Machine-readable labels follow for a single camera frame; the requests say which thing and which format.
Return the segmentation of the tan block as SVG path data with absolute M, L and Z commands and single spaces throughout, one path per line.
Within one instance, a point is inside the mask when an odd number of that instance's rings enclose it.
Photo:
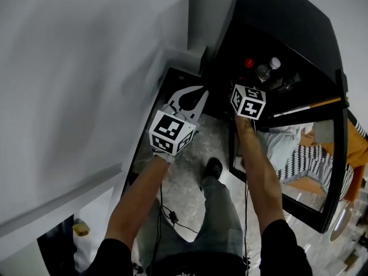
M 79 237 L 87 236 L 90 233 L 90 228 L 85 222 L 74 224 L 72 229 Z

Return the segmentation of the clear white-capped bottle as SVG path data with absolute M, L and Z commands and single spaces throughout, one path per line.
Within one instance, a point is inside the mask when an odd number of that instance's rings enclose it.
M 256 75 L 261 82 L 265 82 L 270 79 L 272 71 L 279 69 L 281 62 L 277 57 L 272 57 L 267 64 L 261 64 L 256 68 Z

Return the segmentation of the black cabinet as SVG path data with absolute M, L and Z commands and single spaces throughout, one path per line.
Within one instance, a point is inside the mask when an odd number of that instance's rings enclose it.
M 254 72 L 242 82 L 265 91 L 266 117 L 339 98 L 335 71 L 343 71 L 343 63 L 335 32 L 308 0 L 189 0 L 189 33 L 208 46 L 205 75 L 215 106 L 239 81 L 246 58 L 254 60 Z M 273 57 L 281 66 L 261 82 L 256 68 Z M 279 94 L 282 81 L 296 72 L 302 81 Z

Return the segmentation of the black framed glass cabinet door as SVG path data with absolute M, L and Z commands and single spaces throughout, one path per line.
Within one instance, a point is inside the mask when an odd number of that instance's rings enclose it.
M 255 130 L 265 131 L 281 125 L 332 121 L 333 136 L 337 139 L 337 145 L 333 152 L 332 177 L 323 211 L 319 212 L 286 194 L 282 195 L 283 209 L 319 233 L 325 233 L 331 224 L 343 186 L 347 159 L 347 78 L 341 69 L 335 71 L 335 78 L 339 96 L 342 98 L 340 101 L 253 122 Z

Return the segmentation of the bottle with green cap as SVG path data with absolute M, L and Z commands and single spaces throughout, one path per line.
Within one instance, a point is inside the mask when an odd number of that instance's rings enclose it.
M 277 92 L 279 94 L 288 93 L 293 90 L 293 87 L 302 81 L 301 74 L 296 72 L 293 76 L 287 78 L 287 80 L 283 80 L 282 84 L 279 88 L 277 88 Z

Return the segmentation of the person's right leg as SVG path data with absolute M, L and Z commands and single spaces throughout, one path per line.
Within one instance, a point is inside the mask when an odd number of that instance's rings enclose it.
M 201 182 L 205 197 L 202 227 L 193 242 L 197 252 L 220 252 L 243 257 L 243 230 L 228 188 L 212 176 Z

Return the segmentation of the person's black shirt torso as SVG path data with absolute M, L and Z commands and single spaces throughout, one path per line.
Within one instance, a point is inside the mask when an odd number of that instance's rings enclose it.
M 286 221 L 269 224 L 261 236 L 261 276 L 312 276 L 305 251 Z M 187 252 L 156 262 L 151 276 L 246 276 L 241 257 L 221 252 Z M 84 276 L 133 276 L 131 251 L 105 239 Z

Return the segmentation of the person's right forearm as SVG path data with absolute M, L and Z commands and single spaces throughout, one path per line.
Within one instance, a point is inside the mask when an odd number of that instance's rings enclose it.
M 263 232 L 272 222 L 285 218 L 282 209 L 281 185 L 272 164 L 262 150 L 251 121 L 236 116 L 235 123 L 248 188 L 259 221 L 260 232 Z

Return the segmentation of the person's right black shoe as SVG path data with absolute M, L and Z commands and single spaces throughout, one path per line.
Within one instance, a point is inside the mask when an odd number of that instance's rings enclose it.
M 217 158 L 210 158 L 205 166 L 204 175 L 201 179 L 202 184 L 205 178 L 212 177 L 215 180 L 219 180 L 223 171 L 223 165 Z

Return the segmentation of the person's left forearm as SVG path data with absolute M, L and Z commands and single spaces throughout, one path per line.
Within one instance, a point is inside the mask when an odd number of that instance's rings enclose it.
M 107 239 L 116 239 L 132 248 L 169 166 L 170 164 L 159 156 L 152 159 L 112 212 L 105 235 Z

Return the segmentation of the white crumpled cloth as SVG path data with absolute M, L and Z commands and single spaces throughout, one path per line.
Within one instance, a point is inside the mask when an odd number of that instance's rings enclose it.
M 309 133 L 313 123 L 270 128 L 268 132 L 258 132 L 260 143 L 276 171 L 282 169 L 293 151 L 299 145 L 302 133 Z

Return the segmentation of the red-capped dark bottle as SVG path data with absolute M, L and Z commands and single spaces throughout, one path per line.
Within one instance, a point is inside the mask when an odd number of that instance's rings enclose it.
M 252 78 L 254 72 L 254 60 L 246 58 L 240 70 L 239 80 L 245 81 Z

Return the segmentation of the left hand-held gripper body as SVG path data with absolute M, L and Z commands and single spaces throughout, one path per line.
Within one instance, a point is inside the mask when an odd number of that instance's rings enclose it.
M 176 111 L 169 104 L 155 114 L 149 129 L 150 145 L 171 156 L 178 154 L 193 139 L 201 109 Z

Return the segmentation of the person's leg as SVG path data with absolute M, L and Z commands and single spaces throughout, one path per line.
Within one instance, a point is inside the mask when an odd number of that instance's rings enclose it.
M 161 229 L 161 236 L 159 236 L 160 240 L 156 251 L 155 262 L 163 260 L 168 256 L 190 251 L 191 243 L 182 238 L 168 222 L 160 210 L 160 202 L 156 198 L 136 238 L 139 261 L 143 269 L 146 269 L 152 262 L 159 229 Z
M 220 252 L 243 257 L 243 230 L 228 188 L 212 176 L 201 182 L 205 197 L 202 227 L 193 242 L 197 252 Z

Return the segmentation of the person's left leg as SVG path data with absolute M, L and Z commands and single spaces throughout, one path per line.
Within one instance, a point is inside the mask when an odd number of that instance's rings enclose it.
M 143 269 L 146 269 L 152 262 L 159 229 L 161 229 L 161 236 L 159 236 L 160 240 L 156 251 L 155 262 L 163 260 L 168 256 L 190 251 L 191 243 L 182 238 L 168 222 L 160 210 L 160 202 L 156 198 L 136 238 L 139 261 Z

